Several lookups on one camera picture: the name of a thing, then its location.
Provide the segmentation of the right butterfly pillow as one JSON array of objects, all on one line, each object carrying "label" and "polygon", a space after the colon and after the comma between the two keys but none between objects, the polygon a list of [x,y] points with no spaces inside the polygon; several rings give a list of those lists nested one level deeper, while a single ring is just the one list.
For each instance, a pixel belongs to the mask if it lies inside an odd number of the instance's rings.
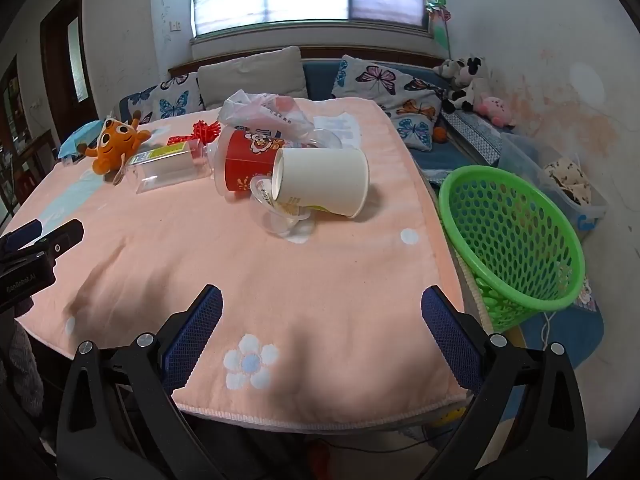
[{"label": "right butterfly pillow", "polygon": [[408,148],[430,152],[445,90],[437,84],[375,62],[344,55],[331,96],[375,102]]}]

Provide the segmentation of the dark wooden door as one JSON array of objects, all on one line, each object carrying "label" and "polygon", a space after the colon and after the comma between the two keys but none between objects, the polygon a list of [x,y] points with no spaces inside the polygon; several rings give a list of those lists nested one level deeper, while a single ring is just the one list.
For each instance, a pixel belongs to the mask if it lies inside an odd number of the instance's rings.
[{"label": "dark wooden door", "polygon": [[60,0],[40,22],[43,80],[60,143],[98,118],[83,32],[82,0]]}]

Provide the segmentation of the butterfly pillow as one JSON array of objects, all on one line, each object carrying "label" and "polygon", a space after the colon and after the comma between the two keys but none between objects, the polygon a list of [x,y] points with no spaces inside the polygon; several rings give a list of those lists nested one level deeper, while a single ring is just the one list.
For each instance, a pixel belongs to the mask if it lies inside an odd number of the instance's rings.
[{"label": "butterfly pillow", "polygon": [[204,110],[204,104],[198,75],[193,72],[125,96],[116,107],[116,117],[122,122],[131,122],[134,113],[139,112],[140,122],[147,124],[200,110]]},{"label": "butterfly pillow", "polygon": [[408,148],[430,152],[445,90],[437,84],[375,62],[344,55],[331,96],[375,102]]}]

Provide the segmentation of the green plastic trash basket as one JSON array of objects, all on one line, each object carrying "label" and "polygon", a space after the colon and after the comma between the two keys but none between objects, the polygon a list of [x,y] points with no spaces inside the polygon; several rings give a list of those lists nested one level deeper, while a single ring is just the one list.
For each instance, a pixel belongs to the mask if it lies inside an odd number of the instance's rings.
[{"label": "green plastic trash basket", "polygon": [[438,204],[494,330],[574,304],[586,276],[582,244],[536,186],[502,169],[465,166],[442,182]]}]

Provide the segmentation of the red cartoon paper cup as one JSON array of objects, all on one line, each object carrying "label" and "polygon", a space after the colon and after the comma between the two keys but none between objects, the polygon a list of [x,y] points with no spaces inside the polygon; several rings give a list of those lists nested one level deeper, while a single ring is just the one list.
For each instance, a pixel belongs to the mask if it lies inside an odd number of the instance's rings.
[{"label": "red cartoon paper cup", "polygon": [[270,130],[224,128],[213,161],[218,192],[221,195],[248,192],[254,177],[270,176],[277,151],[285,145],[285,140]]}]

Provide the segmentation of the plastic bag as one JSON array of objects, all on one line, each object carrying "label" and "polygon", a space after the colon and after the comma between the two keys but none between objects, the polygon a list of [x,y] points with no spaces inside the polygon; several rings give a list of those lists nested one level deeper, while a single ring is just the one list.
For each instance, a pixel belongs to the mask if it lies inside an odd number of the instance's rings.
[{"label": "plastic bag", "polygon": [[333,132],[316,127],[292,96],[239,90],[224,101],[218,122],[244,131],[248,140],[282,139],[292,148],[342,148]]}]

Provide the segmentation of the white paper cup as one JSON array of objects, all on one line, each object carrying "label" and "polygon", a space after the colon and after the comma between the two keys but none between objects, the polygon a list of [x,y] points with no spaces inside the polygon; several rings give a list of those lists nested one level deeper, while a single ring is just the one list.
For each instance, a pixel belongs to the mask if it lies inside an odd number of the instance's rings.
[{"label": "white paper cup", "polygon": [[366,202],[370,172],[358,148],[281,148],[271,177],[280,205],[355,218]]}]

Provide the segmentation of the small orange ball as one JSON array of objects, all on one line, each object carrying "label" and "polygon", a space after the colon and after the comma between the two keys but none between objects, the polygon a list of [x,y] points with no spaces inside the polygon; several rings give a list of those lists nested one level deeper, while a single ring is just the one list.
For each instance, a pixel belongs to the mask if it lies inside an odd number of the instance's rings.
[{"label": "small orange ball", "polygon": [[433,129],[433,141],[435,143],[446,143],[447,139],[447,130],[444,127],[435,127]]}]

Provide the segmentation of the clear plastic box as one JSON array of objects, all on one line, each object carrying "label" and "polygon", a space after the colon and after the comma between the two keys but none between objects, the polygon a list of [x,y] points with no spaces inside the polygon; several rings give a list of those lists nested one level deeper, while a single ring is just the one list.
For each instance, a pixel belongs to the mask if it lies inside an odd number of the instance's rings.
[{"label": "clear plastic box", "polygon": [[140,152],[125,166],[125,180],[138,194],[209,177],[211,173],[206,147],[200,140]]}]

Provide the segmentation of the clear storage bin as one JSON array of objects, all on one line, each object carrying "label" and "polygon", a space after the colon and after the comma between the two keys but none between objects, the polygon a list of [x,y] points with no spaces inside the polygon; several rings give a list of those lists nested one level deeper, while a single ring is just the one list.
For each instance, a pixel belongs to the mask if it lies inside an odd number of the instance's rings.
[{"label": "clear storage bin", "polygon": [[546,194],[570,220],[580,238],[594,230],[608,212],[608,204],[596,188],[592,188],[590,205],[580,206],[572,202],[556,183],[546,174],[544,167],[561,157],[567,157],[579,165],[576,155],[564,156],[550,145],[528,136],[503,133],[499,168],[512,172]]}]

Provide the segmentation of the pink plush toy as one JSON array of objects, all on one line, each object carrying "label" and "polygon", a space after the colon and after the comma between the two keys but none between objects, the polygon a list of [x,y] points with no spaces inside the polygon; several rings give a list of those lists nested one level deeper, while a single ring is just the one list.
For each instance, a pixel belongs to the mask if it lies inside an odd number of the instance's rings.
[{"label": "pink plush toy", "polygon": [[495,127],[512,128],[515,126],[515,119],[509,105],[495,96],[481,96],[480,100],[474,104],[474,112],[485,117]]}]

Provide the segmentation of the blue sofa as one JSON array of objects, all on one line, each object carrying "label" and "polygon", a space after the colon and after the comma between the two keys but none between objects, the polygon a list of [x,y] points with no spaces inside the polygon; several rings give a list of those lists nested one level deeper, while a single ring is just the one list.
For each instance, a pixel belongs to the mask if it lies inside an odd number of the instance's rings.
[{"label": "blue sofa", "polygon": [[[411,58],[402,58],[390,52],[369,51],[367,49],[340,49],[335,52],[324,49],[321,56],[317,55],[318,52],[319,50],[316,48],[305,48],[302,57],[308,98],[314,101],[327,100],[331,96],[337,69],[340,65],[341,57],[345,53],[356,56],[363,56],[369,53],[371,62],[419,77],[432,84],[437,84],[443,89],[449,86],[446,79],[442,79],[442,77],[439,77],[433,72],[433,68],[441,63],[437,58],[417,54]],[[452,139],[445,144],[435,144],[430,152],[414,150],[412,156],[421,169],[445,171],[454,170],[469,164],[486,164],[486,162],[482,161],[480,155],[471,148],[471,145],[467,144],[466,141],[444,121],[444,118],[440,118],[438,122],[451,130]]]}]

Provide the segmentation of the blue floor mat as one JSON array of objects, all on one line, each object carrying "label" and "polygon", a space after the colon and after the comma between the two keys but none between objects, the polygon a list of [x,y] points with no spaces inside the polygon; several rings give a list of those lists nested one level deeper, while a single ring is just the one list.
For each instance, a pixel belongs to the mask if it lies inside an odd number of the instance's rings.
[{"label": "blue floor mat", "polygon": [[569,307],[555,312],[549,325],[541,313],[523,322],[520,329],[527,348],[541,349],[545,336],[548,344],[560,342],[576,370],[598,348],[604,335],[604,322],[599,307],[594,311]]}]

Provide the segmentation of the left butterfly pillow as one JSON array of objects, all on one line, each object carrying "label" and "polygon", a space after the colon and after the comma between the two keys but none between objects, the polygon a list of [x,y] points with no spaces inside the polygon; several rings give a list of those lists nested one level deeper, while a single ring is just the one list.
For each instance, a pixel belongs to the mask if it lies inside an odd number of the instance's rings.
[{"label": "left butterfly pillow", "polygon": [[198,75],[193,72],[125,96],[116,107],[116,117],[122,122],[131,122],[134,113],[139,112],[140,122],[147,124],[200,110],[204,110],[204,104]]}]

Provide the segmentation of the patterned blue cloth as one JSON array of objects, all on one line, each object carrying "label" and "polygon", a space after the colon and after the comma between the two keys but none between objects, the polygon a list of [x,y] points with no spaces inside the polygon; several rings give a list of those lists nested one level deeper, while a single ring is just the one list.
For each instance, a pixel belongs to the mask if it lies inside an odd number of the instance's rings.
[{"label": "patterned blue cloth", "polygon": [[501,132],[477,114],[456,110],[442,112],[442,118],[454,131],[471,145],[483,162],[496,166],[501,155]]}]

